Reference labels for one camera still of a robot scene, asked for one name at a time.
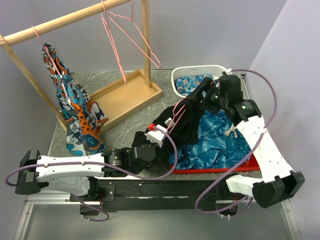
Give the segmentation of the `black shorts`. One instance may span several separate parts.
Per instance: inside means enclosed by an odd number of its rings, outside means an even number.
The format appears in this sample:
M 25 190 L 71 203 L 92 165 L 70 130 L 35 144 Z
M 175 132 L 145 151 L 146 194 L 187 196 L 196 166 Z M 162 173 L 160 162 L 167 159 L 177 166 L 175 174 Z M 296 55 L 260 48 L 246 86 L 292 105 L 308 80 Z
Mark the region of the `black shorts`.
M 184 104 L 184 100 L 178 105 L 175 112 L 177 112 Z M 165 139 L 160 148 L 159 161 L 155 163 L 168 163 L 172 168 L 176 168 L 178 164 L 178 149 L 183 145 L 193 145 L 198 142 L 198 127 L 200 118 L 205 113 L 201 106 L 185 106 L 186 111 L 179 120 L 171 133 L 164 133 Z M 134 135 L 131 147 L 139 147 L 143 144 L 155 144 L 147 140 L 146 133 L 152 130 L 159 130 L 156 128 L 160 125 L 167 129 L 173 117 L 174 105 L 167 107 L 160 115 L 153 120 L 149 128 L 144 131 L 137 131 Z

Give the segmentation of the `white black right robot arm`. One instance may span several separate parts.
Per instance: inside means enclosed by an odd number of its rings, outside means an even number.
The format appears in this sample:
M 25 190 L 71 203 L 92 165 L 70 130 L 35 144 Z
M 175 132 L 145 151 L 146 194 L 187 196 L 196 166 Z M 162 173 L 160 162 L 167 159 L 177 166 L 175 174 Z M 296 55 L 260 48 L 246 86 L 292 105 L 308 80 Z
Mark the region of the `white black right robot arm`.
M 250 196 L 262 208 L 292 198 L 305 182 L 302 172 L 286 162 L 267 130 L 260 109 L 252 99 L 244 99 L 241 80 L 236 75 L 223 75 L 218 84 L 205 77 L 187 97 L 204 110 L 217 114 L 223 110 L 253 151 L 262 177 L 234 174 L 225 176 L 219 194 L 231 199 L 235 194 Z

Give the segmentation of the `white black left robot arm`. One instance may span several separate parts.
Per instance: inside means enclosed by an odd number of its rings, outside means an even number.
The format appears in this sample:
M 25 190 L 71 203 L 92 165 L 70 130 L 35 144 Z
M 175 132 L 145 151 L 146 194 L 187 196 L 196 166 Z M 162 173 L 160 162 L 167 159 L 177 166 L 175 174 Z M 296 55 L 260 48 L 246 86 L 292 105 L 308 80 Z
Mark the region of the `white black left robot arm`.
M 49 157 L 29 150 L 20 161 L 15 193 L 32 195 L 48 189 L 94 201 L 100 194 L 98 178 L 136 176 L 152 166 L 159 150 L 156 143 L 78 157 Z

